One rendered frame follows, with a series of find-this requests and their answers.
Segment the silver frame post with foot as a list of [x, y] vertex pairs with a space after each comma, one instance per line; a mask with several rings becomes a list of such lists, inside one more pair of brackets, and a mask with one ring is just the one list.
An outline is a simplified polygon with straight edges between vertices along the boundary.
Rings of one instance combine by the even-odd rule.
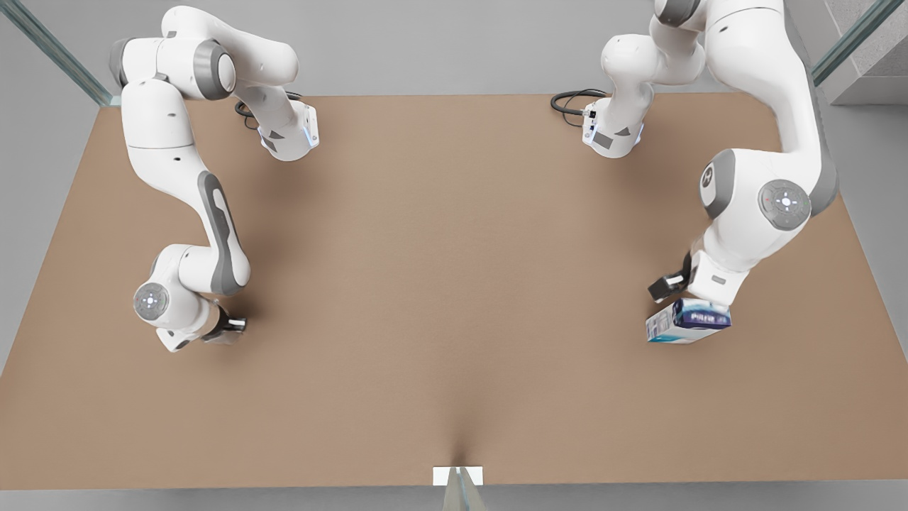
[[444, 486], [442, 511], [489, 511], [480, 497], [484, 484], [483, 466], [435, 466], [434, 486]]

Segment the blue and white box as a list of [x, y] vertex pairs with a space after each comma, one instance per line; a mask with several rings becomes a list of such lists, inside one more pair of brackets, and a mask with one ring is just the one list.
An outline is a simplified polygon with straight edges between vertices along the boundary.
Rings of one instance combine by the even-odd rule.
[[729, 308], [704, 299], [679, 298], [646, 320], [646, 340], [688, 345], [731, 324]]

